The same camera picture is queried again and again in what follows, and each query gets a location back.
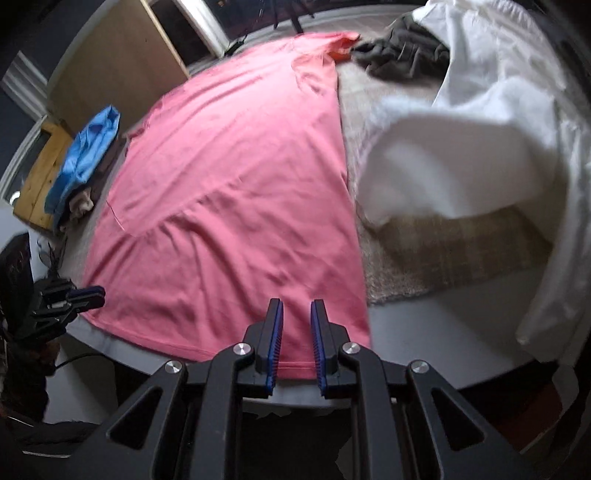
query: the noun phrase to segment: metal screw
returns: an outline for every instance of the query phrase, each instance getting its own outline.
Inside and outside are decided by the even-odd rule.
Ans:
[[[410,368],[416,374],[426,374],[429,371],[429,364],[425,360],[415,360]]]
[[[183,364],[178,360],[169,360],[164,365],[164,370],[168,374],[177,374],[183,369]]]
[[[354,353],[359,353],[361,347],[358,343],[355,342],[347,342],[343,343],[343,352],[347,353],[348,355],[352,355]]]
[[[248,343],[237,343],[236,345],[234,345],[234,353],[237,355],[248,355],[252,348]]]

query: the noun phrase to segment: wooden cabinet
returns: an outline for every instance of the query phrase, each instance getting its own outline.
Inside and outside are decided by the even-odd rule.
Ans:
[[[125,132],[188,78],[144,0],[106,0],[49,80],[50,109],[74,135],[113,105],[121,113],[119,131]]]
[[[51,230],[53,215],[45,213],[45,198],[60,171],[72,138],[62,127],[47,121],[41,130],[50,137],[22,186],[13,214],[32,226]]]

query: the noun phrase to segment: dark gray clothing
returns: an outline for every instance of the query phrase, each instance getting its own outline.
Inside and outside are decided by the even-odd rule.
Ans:
[[[384,38],[361,43],[351,53],[369,75],[382,80],[443,78],[449,67],[449,49],[416,23],[412,13],[398,18]]]

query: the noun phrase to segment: white sheet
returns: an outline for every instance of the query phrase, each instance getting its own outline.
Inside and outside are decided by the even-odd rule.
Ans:
[[[560,358],[591,275],[588,124],[521,6],[430,0],[413,17],[450,48],[450,67],[431,108],[389,98],[371,116],[359,210],[379,226],[399,214],[458,218],[517,205],[554,250],[516,336],[539,360]]]

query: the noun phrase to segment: pink t-shirt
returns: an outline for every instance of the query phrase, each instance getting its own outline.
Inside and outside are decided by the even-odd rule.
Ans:
[[[279,375],[313,378],[310,302],[369,344],[333,58],[355,33],[253,47],[165,95],[109,191],[85,284],[95,326],[212,358],[284,302]]]

